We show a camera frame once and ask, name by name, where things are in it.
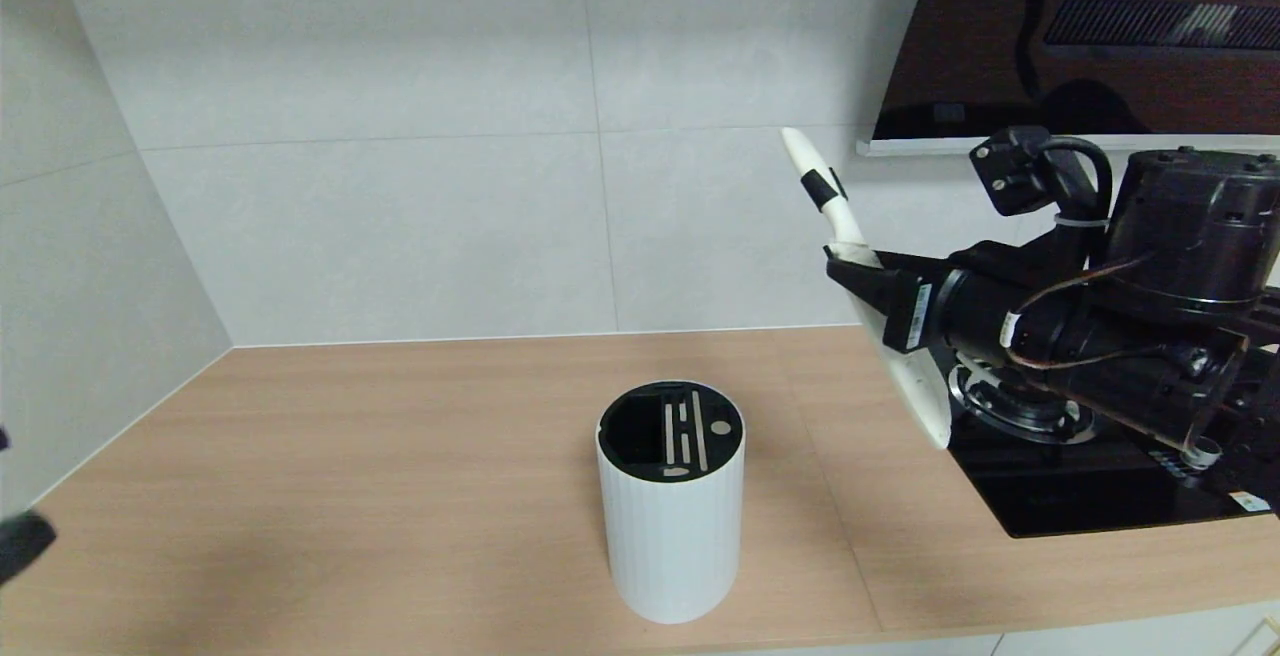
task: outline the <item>container lid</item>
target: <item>container lid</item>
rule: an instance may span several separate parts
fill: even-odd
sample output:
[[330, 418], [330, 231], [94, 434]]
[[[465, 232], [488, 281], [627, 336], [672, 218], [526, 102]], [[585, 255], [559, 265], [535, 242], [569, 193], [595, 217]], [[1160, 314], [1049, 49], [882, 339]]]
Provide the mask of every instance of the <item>container lid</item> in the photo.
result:
[[652, 482], [714, 473], [742, 446], [742, 415], [714, 388], [689, 381], [645, 383], [600, 416], [596, 438], [622, 473]]

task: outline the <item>sticker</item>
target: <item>sticker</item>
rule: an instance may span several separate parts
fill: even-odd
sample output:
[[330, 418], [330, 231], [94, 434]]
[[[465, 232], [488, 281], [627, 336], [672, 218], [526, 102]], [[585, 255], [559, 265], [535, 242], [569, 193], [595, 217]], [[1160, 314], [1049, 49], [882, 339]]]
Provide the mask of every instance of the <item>sticker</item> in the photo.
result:
[[1228, 496], [1234, 498], [1235, 502], [1239, 504], [1242, 509], [1249, 511], [1251, 514], [1271, 510], [1270, 504], [1267, 504], [1262, 498], [1258, 498], [1257, 496], [1253, 496], [1248, 491], [1233, 491], [1228, 493]]
[[1000, 345], [1005, 348], [1014, 345], [1014, 331], [1018, 329], [1018, 319], [1020, 318], [1023, 318], [1021, 314], [1012, 311], [1005, 314], [1005, 324], [1000, 327]]
[[920, 290], [915, 292], [915, 311], [911, 313], [911, 331], [906, 333], [908, 351], [920, 345], [920, 333], [924, 332], [924, 316], [929, 313], [929, 293], [933, 293], [932, 283], [920, 284]]

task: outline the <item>wooden countertop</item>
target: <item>wooden countertop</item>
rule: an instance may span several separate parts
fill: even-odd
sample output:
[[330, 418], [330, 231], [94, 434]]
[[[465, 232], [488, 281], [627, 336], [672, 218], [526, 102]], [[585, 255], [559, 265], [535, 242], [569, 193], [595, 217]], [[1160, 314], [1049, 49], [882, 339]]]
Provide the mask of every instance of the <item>wooden countertop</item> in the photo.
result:
[[[710, 615], [613, 591], [593, 452], [689, 378], [751, 429]], [[1280, 597], [1280, 521], [1011, 539], [856, 328], [234, 351], [45, 502], [6, 653], [714, 651], [1073, 625]]]

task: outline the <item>white tile wall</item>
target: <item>white tile wall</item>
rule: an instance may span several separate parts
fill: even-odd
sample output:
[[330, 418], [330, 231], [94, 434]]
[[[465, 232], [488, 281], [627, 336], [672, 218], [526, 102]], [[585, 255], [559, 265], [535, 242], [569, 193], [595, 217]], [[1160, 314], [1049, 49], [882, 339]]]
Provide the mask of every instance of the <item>white tile wall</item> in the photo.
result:
[[14, 510], [230, 341], [137, 154], [0, 188], [0, 264]]
[[[257, 345], [849, 320], [774, 131], [842, 163], [914, 0], [77, 5], [233, 340]], [[472, 150], [538, 208], [480, 218]], [[934, 163], [858, 165], [873, 238], [1016, 231], [963, 158]]]
[[[847, 151], [842, 129], [809, 131]], [[602, 137], [623, 331], [851, 322], [823, 270], [829, 228], [781, 144], [776, 128]]]
[[874, 123], [915, 0], [588, 0], [605, 131]]
[[72, 0], [0, 0], [0, 511], [27, 507], [230, 341]]
[[595, 128], [582, 0], [76, 0], [140, 149]]
[[0, 9], [0, 186], [133, 151], [72, 0]]
[[616, 328], [594, 135], [146, 161], [238, 346]]

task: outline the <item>stovetop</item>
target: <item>stovetop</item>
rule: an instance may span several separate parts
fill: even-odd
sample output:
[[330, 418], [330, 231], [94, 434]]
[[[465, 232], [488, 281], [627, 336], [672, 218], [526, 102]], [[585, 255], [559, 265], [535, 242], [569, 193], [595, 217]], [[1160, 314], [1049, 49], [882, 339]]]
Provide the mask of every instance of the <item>stovetop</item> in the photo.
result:
[[[934, 354], [943, 373], [954, 357]], [[1172, 448], [1106, 422], [1089, 442], [1048, 446], [987, 425], [952, 401], [948, 451], [1015, 538], [1247, 516], [1258, 509], [1183, 465]]]

